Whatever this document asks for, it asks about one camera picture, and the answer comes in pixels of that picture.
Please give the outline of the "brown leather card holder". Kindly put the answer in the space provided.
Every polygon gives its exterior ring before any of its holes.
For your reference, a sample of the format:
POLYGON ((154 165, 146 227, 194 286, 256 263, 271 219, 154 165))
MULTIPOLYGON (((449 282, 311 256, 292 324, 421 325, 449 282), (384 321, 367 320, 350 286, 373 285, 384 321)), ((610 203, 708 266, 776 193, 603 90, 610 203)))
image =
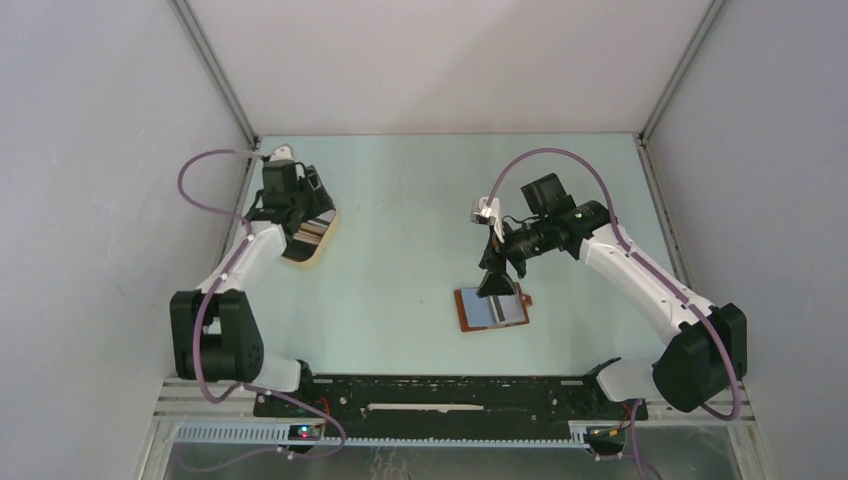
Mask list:
POLYGON ((526 325, 533 299, 519 284, 516 295, 479 297, 474 288, 454 291, 459 328, 463 333, 526 325))

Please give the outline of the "oval wooden tray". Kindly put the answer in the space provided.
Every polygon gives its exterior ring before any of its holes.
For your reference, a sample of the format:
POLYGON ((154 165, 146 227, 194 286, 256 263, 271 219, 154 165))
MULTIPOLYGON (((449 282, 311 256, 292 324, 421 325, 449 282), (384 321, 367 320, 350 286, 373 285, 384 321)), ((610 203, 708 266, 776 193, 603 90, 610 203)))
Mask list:
POLYGON ((287 241, 281 259, 301 269, 315 267, 327 250, 339 224, 340 212, 337 208, 302 223, 287 241))

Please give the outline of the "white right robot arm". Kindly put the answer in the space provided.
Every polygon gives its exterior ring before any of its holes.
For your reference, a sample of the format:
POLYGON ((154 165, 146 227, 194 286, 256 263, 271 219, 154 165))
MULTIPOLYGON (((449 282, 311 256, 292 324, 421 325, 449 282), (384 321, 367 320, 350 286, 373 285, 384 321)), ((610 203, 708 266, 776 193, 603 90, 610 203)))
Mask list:
POLYGON ((489 229, 477 295, 514 295, 518 285, 509 267, 523 278, 529 259, 566 252, 618 288, 665 346, 656 360, 612 359, 595 367, 589 374, 595 382, 581 392, 588 414, 606 418, 622 401, 653 397, 691 412, 725 389, 738 390, 747 371, 747 319, 737 306, 719 307, 670 277, 613 224, 603 204, 576 204, 556 175, 523 186, 522 193, 532 216, 516 229, 504 223, 498 199, 481 197, 472 205, 472 222, 489 229))

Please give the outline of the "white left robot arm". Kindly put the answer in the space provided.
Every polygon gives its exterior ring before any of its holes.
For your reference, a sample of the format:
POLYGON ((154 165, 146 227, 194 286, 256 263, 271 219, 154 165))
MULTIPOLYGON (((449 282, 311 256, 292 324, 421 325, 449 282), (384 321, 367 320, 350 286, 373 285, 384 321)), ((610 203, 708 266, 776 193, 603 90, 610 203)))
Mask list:
POLYGON ((262 186, 248 213, 237 218, 241 240, 198 287, 170 300, 176 373, 185 380, 234 381, 277 390, 292 416, 316 403, 304 382, 308 365, 266 350, 272 317, 254 311, 250 296, 273 265, 314 265, 338 224, 338 210, 317 168, 292 157, 266 156, 262 186))

